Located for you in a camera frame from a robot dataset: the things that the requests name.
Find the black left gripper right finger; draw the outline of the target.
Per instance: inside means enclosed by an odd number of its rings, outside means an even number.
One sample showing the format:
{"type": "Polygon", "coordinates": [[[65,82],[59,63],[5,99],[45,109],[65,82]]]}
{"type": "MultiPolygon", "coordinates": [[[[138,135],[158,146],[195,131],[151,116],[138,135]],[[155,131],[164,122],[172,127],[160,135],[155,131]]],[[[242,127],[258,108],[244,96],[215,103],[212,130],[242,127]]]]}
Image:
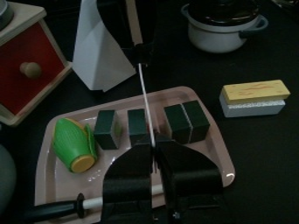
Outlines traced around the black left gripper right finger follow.
{"type": "Polygon", "coordinates": [[[171,224],[224,224],[222,176],[218,166],[196,150],[167,136],[155,139],[155,161],[171,224]]]}

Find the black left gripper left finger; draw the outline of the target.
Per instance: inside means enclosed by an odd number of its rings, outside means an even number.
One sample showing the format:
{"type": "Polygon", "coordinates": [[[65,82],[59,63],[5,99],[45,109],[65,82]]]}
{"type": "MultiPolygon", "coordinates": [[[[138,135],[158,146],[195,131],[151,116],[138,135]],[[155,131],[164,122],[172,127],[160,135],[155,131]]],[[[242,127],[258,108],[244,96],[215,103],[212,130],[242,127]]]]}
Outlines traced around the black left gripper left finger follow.
{"type": "Polygon", "coordinates": [[[100,224],[152,224],[152,146],[148,136],[115,160],[103,180],[100,224]]]}

